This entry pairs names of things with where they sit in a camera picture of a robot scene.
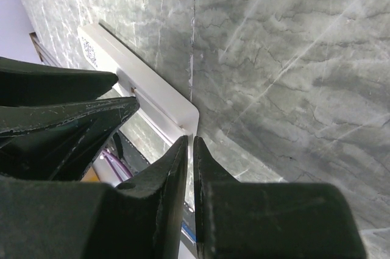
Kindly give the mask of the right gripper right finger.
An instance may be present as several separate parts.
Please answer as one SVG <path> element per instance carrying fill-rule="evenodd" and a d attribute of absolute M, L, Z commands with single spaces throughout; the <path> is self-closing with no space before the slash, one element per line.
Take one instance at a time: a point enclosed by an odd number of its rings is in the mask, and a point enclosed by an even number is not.
<path fill-rule="evenodd" d="M 200 137 L 193 154 L 199 258 L 366 258 L 337 187 L 240 182 Z"/>

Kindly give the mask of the grey white remote control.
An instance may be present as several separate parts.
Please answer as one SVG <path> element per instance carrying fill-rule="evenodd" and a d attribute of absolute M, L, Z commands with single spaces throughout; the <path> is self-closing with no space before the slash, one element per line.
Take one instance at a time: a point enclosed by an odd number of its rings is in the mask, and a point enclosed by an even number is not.
<path fill-rule="evenodd" d="M 172 146 L 182 135 L 188 136 L 188 170 L 192 170 L 193 142 L 199 125 L 198 109 L 101 24 L 78 27 L 77 33 L 86 60 L 96 70 L 118 76 L 118 83 L 113 89 L 120 96 L 138 99 L 138 118 L 165 145 Z M 119 161 L 117 149 L 106 149 L 93 165 L 100 181 L 113 186 L 151 164 L 123 130 L 119 137 L 124 150 L 123 161 Z"/>

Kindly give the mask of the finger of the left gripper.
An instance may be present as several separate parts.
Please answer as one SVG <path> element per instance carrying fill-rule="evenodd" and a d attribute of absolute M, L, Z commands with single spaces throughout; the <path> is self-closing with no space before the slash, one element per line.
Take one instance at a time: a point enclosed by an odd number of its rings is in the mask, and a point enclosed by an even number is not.
<path fill-rule="evenodd" d="M 135 97 L 1 107 L 1 178 L 80 181 L 139 107 Z"/>
<path fill-rule="evenodd" d="M 114 73 L 58 68 L 1 57 L 1 105 L 55 105 L 92 101 L 112 89 Z"/>

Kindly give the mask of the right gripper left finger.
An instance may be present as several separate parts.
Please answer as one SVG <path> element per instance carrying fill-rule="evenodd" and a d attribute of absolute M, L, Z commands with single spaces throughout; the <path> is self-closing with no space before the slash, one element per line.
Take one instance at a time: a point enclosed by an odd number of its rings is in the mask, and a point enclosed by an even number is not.
<path fill-rule="evenodd" d="M 180 137 L 135 177 L 1 182 L 2 258 L 177 258 L 188 164 Z"/>

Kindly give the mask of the aluminium frame rail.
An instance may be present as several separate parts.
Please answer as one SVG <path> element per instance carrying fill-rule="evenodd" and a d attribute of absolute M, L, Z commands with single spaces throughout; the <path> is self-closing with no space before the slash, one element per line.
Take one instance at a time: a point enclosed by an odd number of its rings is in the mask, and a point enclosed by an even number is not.
<path fill-rule="evenodd" d="M 57 62 L 54 56 L 42 45 L 39 41 L 39 38 L 35 32 L 29 34 L 30 39 L 32 40 L 33 46 L 41 60 L 41 62 L 46 66 L 61 67 Z"/>

